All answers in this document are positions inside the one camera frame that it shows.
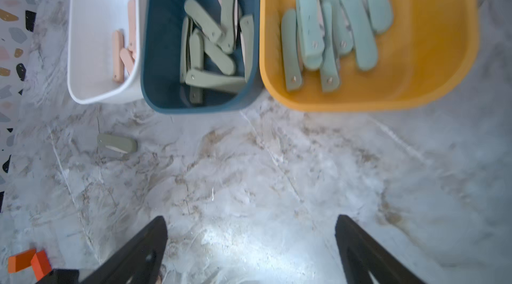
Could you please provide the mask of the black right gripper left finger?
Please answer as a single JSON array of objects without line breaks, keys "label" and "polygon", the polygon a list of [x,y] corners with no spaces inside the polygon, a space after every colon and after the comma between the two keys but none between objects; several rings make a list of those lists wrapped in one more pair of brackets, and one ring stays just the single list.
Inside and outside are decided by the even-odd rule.
[{"label": "black right gripper left finger", "polygon": [[167,225],[164,217],[160,215],[83,282],[156,283],[167,239]]}]

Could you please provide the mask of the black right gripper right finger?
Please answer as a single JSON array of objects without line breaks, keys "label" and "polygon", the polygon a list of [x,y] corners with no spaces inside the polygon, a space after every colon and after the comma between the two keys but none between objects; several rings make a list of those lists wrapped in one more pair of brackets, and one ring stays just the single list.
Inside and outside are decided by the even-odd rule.
[{"label": "black right gripper right finger", "polygon": [[335,238],[348,283],[423,283],[349,216],[337,218]]}]

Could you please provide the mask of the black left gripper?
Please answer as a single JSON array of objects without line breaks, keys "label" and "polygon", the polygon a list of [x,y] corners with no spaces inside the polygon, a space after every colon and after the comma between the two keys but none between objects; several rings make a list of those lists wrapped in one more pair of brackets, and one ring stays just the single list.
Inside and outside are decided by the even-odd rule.
[{"label": "black left gripper", "polygon": [[53,269],[37,284],[79,284],[82,273],[80,269]]}]

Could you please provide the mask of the pink knife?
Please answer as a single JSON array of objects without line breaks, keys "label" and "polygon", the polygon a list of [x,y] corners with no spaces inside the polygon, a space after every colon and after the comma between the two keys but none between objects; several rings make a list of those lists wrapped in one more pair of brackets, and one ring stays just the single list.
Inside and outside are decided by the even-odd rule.
[{"label": "pink knife", "polygon": [[121,60],[121,50],[123,46],[123,34],[116,30],[112,34],[112,60],[113,60],[113,80],[117,83],[124,82],[124,64]]},{"label": "pink knife", "polygon": [[127,49],[131,52],[135,59],[137,55],[137,33],[136,33],[136,0],[129,0],[127,5],[128,21],[129,21],[129,42]]}]

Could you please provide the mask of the pink knife diagonal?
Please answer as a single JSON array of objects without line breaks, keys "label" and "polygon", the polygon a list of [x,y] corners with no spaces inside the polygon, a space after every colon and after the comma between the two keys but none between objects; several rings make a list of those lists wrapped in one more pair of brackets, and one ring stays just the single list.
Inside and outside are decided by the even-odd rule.
[{"label": "pink knife diagonal", "polygon": [[135,66],[135,61],[132,56],[132,52],[126,48],[122,48],[119,54],[121,61],[124,64],[124,67],[127,71],[127,73],[130,75],[133,71],[133,68]]}]

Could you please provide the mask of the mint knife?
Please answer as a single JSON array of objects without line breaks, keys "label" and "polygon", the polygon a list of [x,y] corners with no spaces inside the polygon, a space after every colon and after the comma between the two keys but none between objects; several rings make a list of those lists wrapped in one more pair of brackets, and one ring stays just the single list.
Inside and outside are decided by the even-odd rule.
[{"label": "mint knife", "polygon": [[378,62],[378,49],[363,0],[340,0],[351,32],[357,66],[361,71],[373,69]]}]

